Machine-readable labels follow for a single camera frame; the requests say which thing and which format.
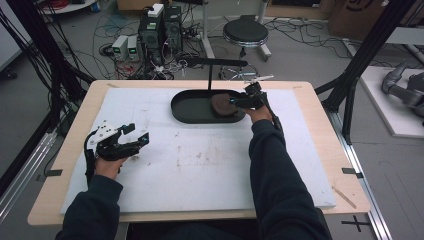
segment power supply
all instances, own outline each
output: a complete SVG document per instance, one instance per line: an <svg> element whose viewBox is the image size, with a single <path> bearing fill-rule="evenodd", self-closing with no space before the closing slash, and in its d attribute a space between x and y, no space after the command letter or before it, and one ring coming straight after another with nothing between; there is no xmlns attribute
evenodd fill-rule
<svg viewBox="0 0 424 240"><path fill-rule="evenodd" d="M162 48L165 39L163 11L159 13L158 17L142 16L138 34L148 63L153 62L155 65L163 65Z"/></svg>
<svg viewBox="0 0 424 240"><path fill-rule="evenodd" d="M174 52L183 50L182 26L181 26L181 7L169 6L165 9L164 15L166 38L168 47Z"/></svg>
<svg viewBox="0 0 424 240"><path fill-rule="evenodd" d="M140 60L140 48L138 47L137 36L128 37L128 54L130 61L137 62Z"/></svg>
<svg viewBox="0 0 424 240"><path fill-rule="evenodd" d="M112 50L117 61L125 61L128 57L128 36L119 36L113 43Z"/></svg>

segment cable bundle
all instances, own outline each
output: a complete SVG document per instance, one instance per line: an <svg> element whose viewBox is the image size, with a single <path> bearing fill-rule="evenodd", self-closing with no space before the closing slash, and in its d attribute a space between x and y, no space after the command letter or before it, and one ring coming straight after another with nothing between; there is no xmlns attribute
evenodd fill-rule
<svg viewBox="0 0 424 240"><path fill-rule="evenodd" d="M49 107L52 112L50 131L52 131L60 121L60 112L62 110L69 112L69 109L71 109L69 103L72 102L78 105L78 101L85 96L86 90L82 88L77 77L80 80L86 81L88 84L94 78L79 70L79 59L76 58L72 49L70 49L69 42L64 37L59 24L60 30L56 29L56 31L62 33L61 37L69 47L77 67L72 66L66 61L59 46L44 23L43 18L39 14L39 11L42 11L41 9L37 9L37 7L40 6L34 5L31 0L7 0L7 3L33 40L34 46L29 44L1 10L0 22L26 54L37 76L49 90Z"/></svg>

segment dark sleeve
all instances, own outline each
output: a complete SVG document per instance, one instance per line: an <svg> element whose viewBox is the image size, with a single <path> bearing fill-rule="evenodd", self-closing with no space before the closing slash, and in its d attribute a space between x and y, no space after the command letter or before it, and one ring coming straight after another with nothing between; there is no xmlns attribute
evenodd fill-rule
<svg viewBox="0 0 424 240"><path fill-rule="evenodd" d="M118 229L117 202L122 188L110 178L94 175L87 192L79 193L66 211L63 229L56 239L113 240Z"/></svg>
<svg viewBox="0 0 424 240"><path fill-rule="evenodd" d="M252 126L250 181L263 239L328 239L311 195L268 120Z"/></svg>

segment white paper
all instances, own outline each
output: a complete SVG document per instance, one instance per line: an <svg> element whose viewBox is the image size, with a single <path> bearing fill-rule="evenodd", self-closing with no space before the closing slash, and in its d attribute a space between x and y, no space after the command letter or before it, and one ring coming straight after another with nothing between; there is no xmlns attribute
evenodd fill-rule
<svg viewBox="0 0 424 240"><path fill-rule="evenodd" d="M185 89L110 89L93 124L103 120L136 130L120 138L135 141L146 132L150 143L129 159L117 181L124 186L121 212L166 212L253 209L248 147L250 118L230 124L185 124L172 116L171 100ZM280 117L288 152L318 207L335 206L320 159L291 90L264 90ZM81 153L62 206L65 213L85 191L85 158Z"/></svg>

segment cardboard box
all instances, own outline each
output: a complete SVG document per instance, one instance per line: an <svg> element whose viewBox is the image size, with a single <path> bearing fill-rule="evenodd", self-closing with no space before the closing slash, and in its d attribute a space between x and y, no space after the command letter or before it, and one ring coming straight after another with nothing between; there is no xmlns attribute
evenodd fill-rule
<svg viewBox="0 0 424 240"><path fill-rule="evenodd" d="M382 1L336 1L328 21L331 35L364 40L374 26L384 7Z"/></svg>
<svg viewBox="0 0 424 240"><path fill-rule="evenodd" d="M272 1L269 1L265 15L267 17L328 19L333 1L321 0L320 7L273 5Z"/></svg>
<svg viewBox="0 0 424 240"><path fill-rule="evenodd" d="M143 10L146 6L161 3L161 0L118 0L119 10Z"/></svg>

